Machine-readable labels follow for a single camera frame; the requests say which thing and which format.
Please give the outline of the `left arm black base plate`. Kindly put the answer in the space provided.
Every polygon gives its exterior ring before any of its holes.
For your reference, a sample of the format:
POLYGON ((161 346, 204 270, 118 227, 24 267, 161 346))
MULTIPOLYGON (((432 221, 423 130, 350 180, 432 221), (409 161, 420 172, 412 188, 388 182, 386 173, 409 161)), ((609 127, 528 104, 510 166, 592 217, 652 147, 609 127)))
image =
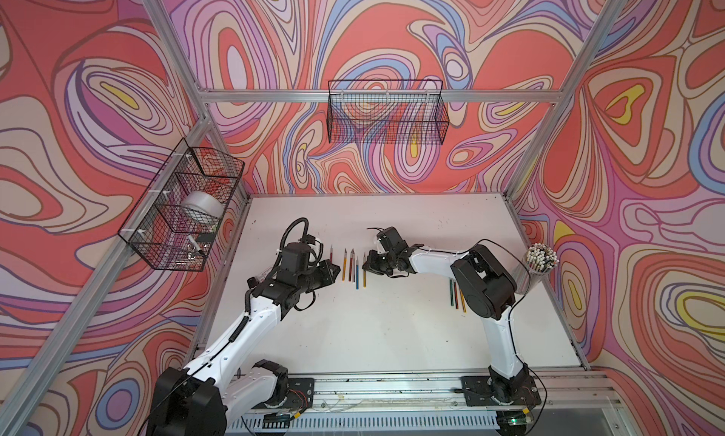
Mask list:
POLYGON ((314 391, 315 380, 312 377, 283 379, 276 385, 272 396, 264 402, 264 407, 305 411, 313 406, 314 391))

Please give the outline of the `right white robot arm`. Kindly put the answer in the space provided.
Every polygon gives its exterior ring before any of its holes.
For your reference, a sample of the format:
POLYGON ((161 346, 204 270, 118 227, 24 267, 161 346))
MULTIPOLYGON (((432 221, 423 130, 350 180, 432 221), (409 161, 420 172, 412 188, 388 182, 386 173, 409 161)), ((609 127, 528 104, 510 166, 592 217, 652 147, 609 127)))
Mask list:
POLYGON ((525 399, 537 404, 532 371, 517 353, 510 323, 517 283, 494 253, 482 241, 464 251, 447 251, 409 244, 392 226, 375 230, 376 247, 369 251, 364 271, 389 278, 429 274, 453 280, 468 309, 483 320, 491 399, 501 405, 525 399))

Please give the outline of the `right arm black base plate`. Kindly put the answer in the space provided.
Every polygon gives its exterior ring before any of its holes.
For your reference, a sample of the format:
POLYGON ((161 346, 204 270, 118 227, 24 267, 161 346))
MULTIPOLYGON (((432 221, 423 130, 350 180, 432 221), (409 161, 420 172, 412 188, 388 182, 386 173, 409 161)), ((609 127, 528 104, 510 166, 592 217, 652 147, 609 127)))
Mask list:
POLYGON ((533 409, 542 404, 534 379, 527 373, 513 379, 493 376, 463 376, 459 388, 468 407, 533 409))

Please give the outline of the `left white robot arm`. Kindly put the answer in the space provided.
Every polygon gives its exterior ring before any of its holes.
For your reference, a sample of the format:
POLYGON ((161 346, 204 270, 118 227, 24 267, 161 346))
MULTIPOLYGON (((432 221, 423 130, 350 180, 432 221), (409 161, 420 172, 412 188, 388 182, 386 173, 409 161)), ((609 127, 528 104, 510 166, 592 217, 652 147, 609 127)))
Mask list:
POLYGON ((288 371, 259 360, 234 379, 256 346, 298 306, 303 294, 332 285, 341 269, 312 235, 279 249, 264 279, 251 277, 243 312, 213 344, 183 368, 167 368, 156 382, 148 435, 223 435, 257 405, 286 399, 288 371))

